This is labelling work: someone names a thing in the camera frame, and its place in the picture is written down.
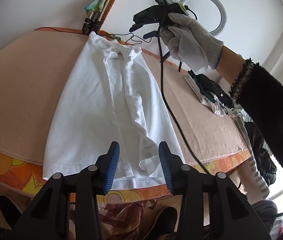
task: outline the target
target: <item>bed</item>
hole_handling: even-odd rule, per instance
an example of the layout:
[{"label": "bed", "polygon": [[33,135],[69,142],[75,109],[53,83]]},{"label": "bed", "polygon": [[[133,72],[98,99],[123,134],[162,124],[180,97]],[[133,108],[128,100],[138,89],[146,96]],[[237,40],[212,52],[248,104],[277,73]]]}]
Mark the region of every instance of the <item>bed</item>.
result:
[{"label": "bed", "polygon": [[[66,31],[74,33],[40,29],[0,51],[0,185],[29,197],[45,183],[42,161],[50,123],[69,73],[88,39],[76,34],[81,31]],[[158,56],[143,50],[143,57],[159,83]],[[201,105],[176,65],[166,62],[164,67],[167,101],[206,168],[212,174],[229,172],[247,160],[250,153],[232,120],[214,115]],[[202,171],[173,126],[186,163]],[[98,202],[134,202],[165,195],[169,191],[163,184],[110,191],[98,196]]]}]

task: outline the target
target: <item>folded clothes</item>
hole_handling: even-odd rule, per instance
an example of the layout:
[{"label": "folded clothes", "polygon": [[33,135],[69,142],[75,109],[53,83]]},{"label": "folded clothes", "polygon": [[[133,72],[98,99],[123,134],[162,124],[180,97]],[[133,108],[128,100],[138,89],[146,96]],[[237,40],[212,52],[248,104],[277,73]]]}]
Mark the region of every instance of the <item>folded clothes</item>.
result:
[{"label": "folded clothes", "polygon": [[184,75],[184,80],[187,82],[187,84],[194,91],[195,95],[198,97],[201,104],[209,107],[213,111],[213,113],[218,115],[218,116],[225,116],[226,115],[224,109],[220,107],[220,103],[219,103],[219,100],[216,97],[216,95],[214,95],[212,93],[208,93],[209,98],[202,95],[200,93],[200,89],[197,86],[196,82],[192,79],[192,77],[189,74]]},{"label": "folded clothes", "polygon": [[209,98],[210,92],[214,93],[218,100],[227,108],[234,108],[234,102],[223,89],[216,84],[213,80],[209,79],[204,74],[196,75],[192,70],[188,71],[189,75],[196,82],[200,88],[200,93]]},{"label": "folded clothes", "polygon": [[269,186],[276,180],[277,167],[268,151],[264,149],[265,139],[257,125],[254,122],[245,122],[245,128],[256,159],[257,169]]},{"label": "folded clothes", "polygon": [[184,161],[158,85],[141,48],[91,33],[60,97],[50,127],[43,177],[80,172],[120,145],[112,189],[164,184],[158,145]]}]

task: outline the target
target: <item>fuzzy cuff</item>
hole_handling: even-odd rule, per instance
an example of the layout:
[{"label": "fuzzy cuff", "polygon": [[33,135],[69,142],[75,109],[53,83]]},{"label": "fuzzy cuff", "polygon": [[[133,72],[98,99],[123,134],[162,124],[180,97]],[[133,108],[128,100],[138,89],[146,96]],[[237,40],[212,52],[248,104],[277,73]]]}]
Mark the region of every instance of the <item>fuzzy cuff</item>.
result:
[{"label": "fuzzy cuff", "polygon": [[252,62],[251,58],[246,59],[246,62],[243,65],[243,70],[238,75],[237,79],[231,86],[230,96],[234,98],[236,103],[238,104],[238,100],[240,95],[243,92],[243,88],[251,77],[253,70],[259,66],[259,63]]}]

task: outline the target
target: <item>colorful cloth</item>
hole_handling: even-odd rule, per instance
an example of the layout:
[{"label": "colorful cloth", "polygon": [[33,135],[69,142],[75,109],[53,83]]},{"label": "colorful cloth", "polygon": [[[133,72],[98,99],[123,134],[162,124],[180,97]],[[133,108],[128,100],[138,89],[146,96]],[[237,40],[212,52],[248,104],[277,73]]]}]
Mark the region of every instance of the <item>colorful cloth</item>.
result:
[{"label": "colorful cloth", "polygon": [[135,240],[139,235],[138,226],[147,207],[156,200],[138,201],[125,204],[98,204],[99,217],[104,239]]},{"label": "colorful cloth", "polygon": [[85,7],[86,12],[94,11],[94,12],[101,12],[106,0],[95,0],[91,4]]},{"label": "colorful cloth", "polygon": [[[206,166],[211,174],[218,171],[227,172],[250,157],[248,150],[239,151],[226,158],[209,162]],[[203,172],[199,165],[194,166]],[[20,194],[34,197],[42,188],[46,180],[42,179],[43,167],[25,161],[9,157],[0,153],[0,184],[9,187]],[[106,196],[97,196],[98,203],[129,203],[141,200],[155,199],[170,195],[166,185],[149,188],[111,190]],[[72,202],[75,202],[75,194],[72,194]]]}]

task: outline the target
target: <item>white shirt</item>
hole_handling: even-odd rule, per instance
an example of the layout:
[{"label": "white shirt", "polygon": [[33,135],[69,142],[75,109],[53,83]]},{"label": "white shirt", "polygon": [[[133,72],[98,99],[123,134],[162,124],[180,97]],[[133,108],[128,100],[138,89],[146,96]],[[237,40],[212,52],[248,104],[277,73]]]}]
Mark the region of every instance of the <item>white shirt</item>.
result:
[{"label": "white shirt", "polygon": [[112,141],[120,146],[112,189],[164,184],[158,145],[184,162],[158,85],[141,48],[91,33],[60,97],[50,127],[43,178],[94,164]]}]

